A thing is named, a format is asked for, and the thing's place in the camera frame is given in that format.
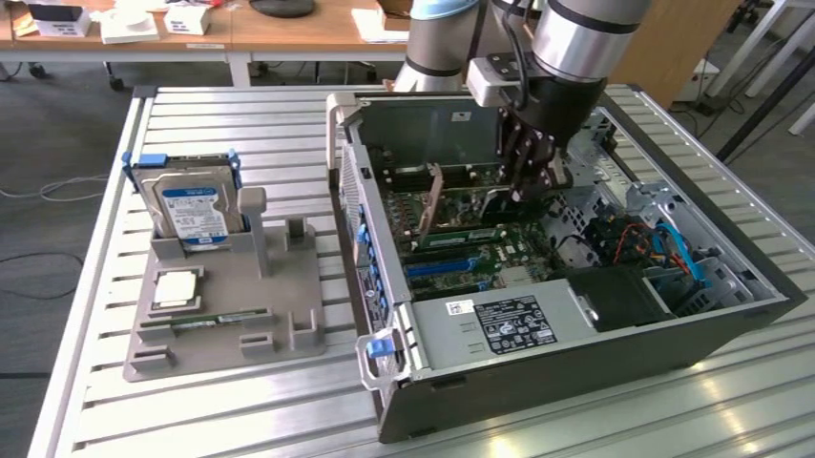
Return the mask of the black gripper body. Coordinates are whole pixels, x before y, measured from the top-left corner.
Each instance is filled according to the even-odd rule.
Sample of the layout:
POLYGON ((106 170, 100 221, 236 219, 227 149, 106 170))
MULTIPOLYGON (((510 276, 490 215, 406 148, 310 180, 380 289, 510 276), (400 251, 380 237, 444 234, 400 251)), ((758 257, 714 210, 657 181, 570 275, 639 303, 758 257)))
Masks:
POLYGON ((527 88, 527 103, 521 110, 521 87, 503 90, 509 110, 523 133, 541 133, 555 143, 569 143, 597 106, 605 92, 607 79, 578 83, 549 76, 533 78, 527 88))

